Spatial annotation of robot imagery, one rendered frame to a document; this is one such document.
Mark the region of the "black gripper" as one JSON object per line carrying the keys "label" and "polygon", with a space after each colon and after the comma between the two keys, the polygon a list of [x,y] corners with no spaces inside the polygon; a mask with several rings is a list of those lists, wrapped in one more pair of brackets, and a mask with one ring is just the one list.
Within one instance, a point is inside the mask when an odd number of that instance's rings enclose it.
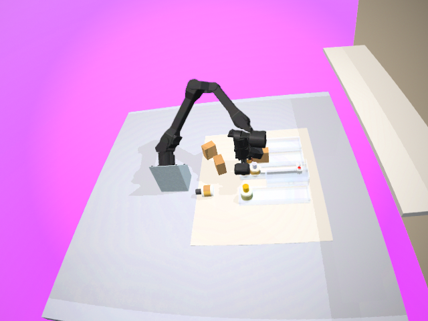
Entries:
{"label": "black gripper", "polygon": [[249,144],[245,148],[236,148],[234,146],[235,159],[241,161],[236,163],[234,168],[235,175],[248,175],[250,174],[250,164],[247,163],[249,156]]}

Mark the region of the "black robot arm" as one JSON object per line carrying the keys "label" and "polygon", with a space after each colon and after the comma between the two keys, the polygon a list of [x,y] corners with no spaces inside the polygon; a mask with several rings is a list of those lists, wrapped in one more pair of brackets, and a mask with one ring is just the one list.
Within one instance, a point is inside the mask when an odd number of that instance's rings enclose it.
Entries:
{"label": "black robot arm", "polygon": [[165,131],[160,138],[160,142],[155,149],[158,152],[158,166],[175,165],[175,156],[173,152],[179,145],[182,136],[181,128],[193,107],[193,104],[201,97],[203,93],[214,93],[220,103],[228,111],[234,125],[242,130],[231,129],[227,137],[233,138],[236,148],[245,148],[249,144],[249,156],[251,158],[261,159],[263,155],[262,148],[266,146],[266,131],[254,130],[251,126],[251,120],[231,101],[229,96],[221,89],[216,82],[206,82],[192,79],[188,81],[185,90],[185,99],[173,121],[171,127]]}

